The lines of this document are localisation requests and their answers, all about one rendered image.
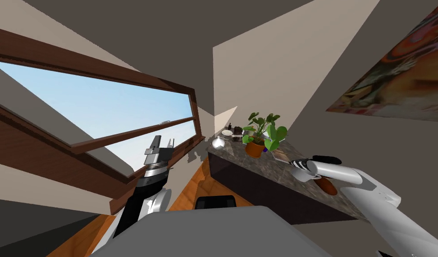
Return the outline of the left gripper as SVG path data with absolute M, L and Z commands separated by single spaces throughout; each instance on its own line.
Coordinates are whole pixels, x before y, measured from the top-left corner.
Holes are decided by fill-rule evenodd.
M 155 135 L 149 149 L 146 149 L 145 165 L 152 165 L 160 162 L 168 162 L 172 159 L 174 152 L 174 138 L 170 138 L 167 148 L 159 148 L 161 135 Z

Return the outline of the brown framed window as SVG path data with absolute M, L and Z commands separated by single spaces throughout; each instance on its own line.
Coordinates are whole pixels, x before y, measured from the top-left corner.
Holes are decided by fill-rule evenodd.
M 203 140 L 192 89 L 0 29 L 0 200 L 116 214 L 155 135 Z

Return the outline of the green plant in orange pot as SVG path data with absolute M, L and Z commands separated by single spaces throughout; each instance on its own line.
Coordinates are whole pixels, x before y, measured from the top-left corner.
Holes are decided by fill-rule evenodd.
M 265 148 L 268 151 L 276 150 L 288 132 L 286 127 L 275 125 L 280 115 L 270 113 L 265 118 L 258 115 L 259 112 L 253 112 L 248 118 L 248 126 L 243 128 L 244 131 L 252 132 L 252 135 L 242 137 L 242 142 L 246 144 L 245 152 L 252 158 L 259 158 Z

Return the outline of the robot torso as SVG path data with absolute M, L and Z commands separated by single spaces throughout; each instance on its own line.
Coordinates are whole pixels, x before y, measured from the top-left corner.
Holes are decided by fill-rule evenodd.
M 332 257 L 270 208 L 154 212 L 90 257 Z

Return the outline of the dark counter cabinet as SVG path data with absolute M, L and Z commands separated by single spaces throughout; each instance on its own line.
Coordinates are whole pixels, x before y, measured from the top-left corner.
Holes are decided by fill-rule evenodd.
M 265 206 L 289 224 L 311 224 L 366 218 L 338 192 L 329 195 L 313 180 L 300 182 L 292 166 L 275 160 L 271 152 L 252 158 L 245 145 L 226 139 L 223 149 L 207 147 L 213 179 L 255 206 Z

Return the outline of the brown flat board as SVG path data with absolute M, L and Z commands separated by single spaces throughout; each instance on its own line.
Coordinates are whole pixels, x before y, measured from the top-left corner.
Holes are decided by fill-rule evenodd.
M 288 157 L 288 155 L 282 151 L 280 148 L 277 148 L 273 151 L 271 151 L 273 158 L 277 161 L 283 162 L 283 163 L 287 163 L 290 164 L 291 163 L 291 159 Z

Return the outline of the white mug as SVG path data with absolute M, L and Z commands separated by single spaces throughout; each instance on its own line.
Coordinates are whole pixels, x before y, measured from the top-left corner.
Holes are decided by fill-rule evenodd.
M 293 168 L 291 170 L 291 174 L 294 178 L 296 178 L 300 182 L 307 182 L 309 180 L 316 180 L 322 178 L 318 174 L 314 174 L 310 172 L 309 170 L 304 170 L 300 168 Z

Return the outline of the brown bread loaf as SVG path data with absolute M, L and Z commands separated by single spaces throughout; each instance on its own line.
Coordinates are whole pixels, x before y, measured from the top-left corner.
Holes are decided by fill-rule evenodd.
M 335 186 L 326 177 L 321 176 L 321 177 L 315 179 L 314 182 L 326 194 L 333 195 L 333 196 L 338 194 L 338 191 L 335 188 Z

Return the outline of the colourful wall painting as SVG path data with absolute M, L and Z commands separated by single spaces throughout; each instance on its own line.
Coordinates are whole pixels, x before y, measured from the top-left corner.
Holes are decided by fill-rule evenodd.
M 327 111 L 438 122 L 438 6 Z

